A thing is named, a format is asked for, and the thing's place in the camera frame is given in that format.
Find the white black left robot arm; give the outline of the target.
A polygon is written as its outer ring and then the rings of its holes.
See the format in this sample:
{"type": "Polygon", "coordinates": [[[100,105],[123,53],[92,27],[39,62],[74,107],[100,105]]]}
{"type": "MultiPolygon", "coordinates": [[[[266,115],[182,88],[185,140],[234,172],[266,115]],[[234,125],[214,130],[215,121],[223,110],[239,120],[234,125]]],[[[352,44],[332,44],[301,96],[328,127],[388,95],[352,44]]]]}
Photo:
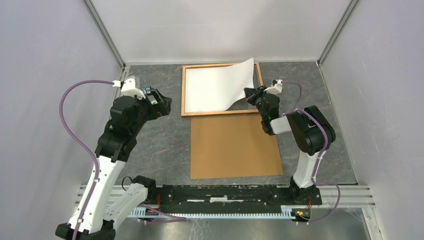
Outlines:
{"type": "Polygon", "coordinates": [[[116,179],[137,144],[143,125],[167,116],[172,99],[157,89],[138,89],[133,95],[116,98],[110,108],[110,120],[97,141],[94,165],[76,211],[68,222],[59,224],[55,235],[64,240],[113,240],[117,230],[138,204],[153,203],[156,182],[147,177],[133,178],[126,192],[107,207],[116,179]]]}

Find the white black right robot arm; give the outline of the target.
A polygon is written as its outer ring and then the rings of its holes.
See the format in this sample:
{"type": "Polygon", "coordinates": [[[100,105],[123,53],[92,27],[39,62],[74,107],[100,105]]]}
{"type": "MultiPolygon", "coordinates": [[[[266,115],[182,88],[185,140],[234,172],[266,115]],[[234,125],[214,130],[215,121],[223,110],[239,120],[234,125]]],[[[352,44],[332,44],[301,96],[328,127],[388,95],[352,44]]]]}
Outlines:
{"type": "Polygon", "coordinates": [[[315,105],[281,115],[275,87],[246,87],[244,93],[247,102],[258,110],[266,134],[292,133],[300,153],[296,171],[290,179],[288,196],[293,203],[302,204],[316,187],[321,159],[336,140],[334,128],[315,105]]]}

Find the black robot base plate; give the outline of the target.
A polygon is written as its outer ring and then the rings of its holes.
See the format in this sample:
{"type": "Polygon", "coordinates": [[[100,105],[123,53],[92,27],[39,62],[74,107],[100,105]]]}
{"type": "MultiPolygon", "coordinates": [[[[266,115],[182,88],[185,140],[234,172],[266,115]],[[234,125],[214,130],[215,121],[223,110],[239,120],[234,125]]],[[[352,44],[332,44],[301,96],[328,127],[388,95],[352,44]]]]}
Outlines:
{"type": "Polygon", "coordinates": [[[322,205],[317,187],[295,190],[288,185],[162,185],[148,194],[146,205],[167,214],[276,214],[282,206],[322,205]]]}

